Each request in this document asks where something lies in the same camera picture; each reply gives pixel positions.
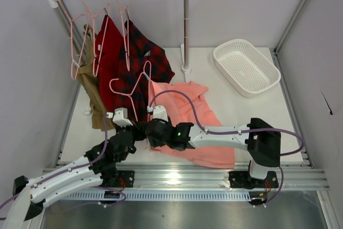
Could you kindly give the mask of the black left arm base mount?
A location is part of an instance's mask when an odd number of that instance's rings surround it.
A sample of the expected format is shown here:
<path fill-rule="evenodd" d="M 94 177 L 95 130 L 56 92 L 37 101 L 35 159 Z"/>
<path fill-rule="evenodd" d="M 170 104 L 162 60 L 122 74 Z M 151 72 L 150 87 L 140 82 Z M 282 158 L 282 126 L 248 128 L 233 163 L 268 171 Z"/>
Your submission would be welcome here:
<path fill-rule="evenodd" d="M 135 171 L 117 170 L 115 163 L 107 165 L 92 165 L 90 169 L 94 174 L 100 175 L 100 187 L 132 188 L 135 181 Z"/>

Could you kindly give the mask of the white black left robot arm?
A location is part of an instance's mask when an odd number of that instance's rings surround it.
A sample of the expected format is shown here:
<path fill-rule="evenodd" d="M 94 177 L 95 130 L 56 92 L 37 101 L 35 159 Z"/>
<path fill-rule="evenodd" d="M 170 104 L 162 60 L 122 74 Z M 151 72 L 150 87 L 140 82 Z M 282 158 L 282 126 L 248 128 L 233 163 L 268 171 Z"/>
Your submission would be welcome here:
<path fill-rule="evenodd" d="M 74 192 L 90 187 L 119 187 L 120 174 L 116 164 L 136 152 L 135 142 L 146 138 L 147 122 L 119 128 L 116 134 L 94 146 L 83 156 L 46 175 L 28 179 L 19 176 L 13 183 L 13 195 L 28 188 L 28 201 L 21 202 L 24 213 L 14 214 L 24 221 L 38 216 L 44 208 Z"/>

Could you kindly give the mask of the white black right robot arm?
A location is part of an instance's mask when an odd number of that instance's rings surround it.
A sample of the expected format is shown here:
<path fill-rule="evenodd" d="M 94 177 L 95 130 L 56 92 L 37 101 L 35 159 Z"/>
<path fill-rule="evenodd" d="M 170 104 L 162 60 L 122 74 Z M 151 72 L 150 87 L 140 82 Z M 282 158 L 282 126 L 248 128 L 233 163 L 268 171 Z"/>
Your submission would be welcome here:
<path fill-rule="evenodd" d="M 270 168 L 280 166 L 281 133 L 258 118 L 248 124 L 233 127 L 200 127 L 193 123 L 179 123 L 153 119 L 144 129 L 151 147 L 168 146 L 185 151 L 206 147 L 231 147 L 247 151 L 251 160 L 249 176 L 264 180 Z"/>

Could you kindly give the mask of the pink skirt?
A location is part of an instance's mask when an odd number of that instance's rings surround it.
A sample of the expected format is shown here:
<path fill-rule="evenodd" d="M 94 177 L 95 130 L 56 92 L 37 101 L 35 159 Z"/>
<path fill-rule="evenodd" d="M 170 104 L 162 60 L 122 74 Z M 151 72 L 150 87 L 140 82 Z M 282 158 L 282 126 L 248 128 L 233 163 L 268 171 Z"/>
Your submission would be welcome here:
<path fill-rule="evenodd" d="M 206 86 L 195 82 L 175 84 L 151 82 L 149 100 L 152 100 L 154 96 L 165 90 L 176 90 L 187 95 L 195 106 L 201 125 L 221 126 L 220 121 L 211 111 L 204 97 L 204 93 L 208 91 Z M 153 104 L 164 106 L 173 125 L 181 122 L 196 122 L 191 104 L 184 96 L 178 93 L 164 93 L 158 96 Z M 154 151 L 186 159 L 199 166 L 226 169 L 233 168 L 235 165 L 235 151 L 231 147 L 201 147 L 194 150 L 178 151 L 162 146 L 156 147 Z"/>

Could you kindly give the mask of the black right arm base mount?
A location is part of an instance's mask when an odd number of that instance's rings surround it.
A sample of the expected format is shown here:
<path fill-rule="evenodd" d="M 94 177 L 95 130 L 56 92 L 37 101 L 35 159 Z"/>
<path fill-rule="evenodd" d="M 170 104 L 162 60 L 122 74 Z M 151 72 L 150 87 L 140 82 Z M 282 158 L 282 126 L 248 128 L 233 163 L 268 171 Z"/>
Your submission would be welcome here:
<path fill-rule="evenodd" d="M 230 187 L 234 189 L 248 189 L 255 188 L 271 188 L 279 187 L 277 174 L 274 171 L 269 171 L 265 179 L 255 179 L 249 175 L 248 171 L 231 171 L 228 173 L 228 180 Z"/>

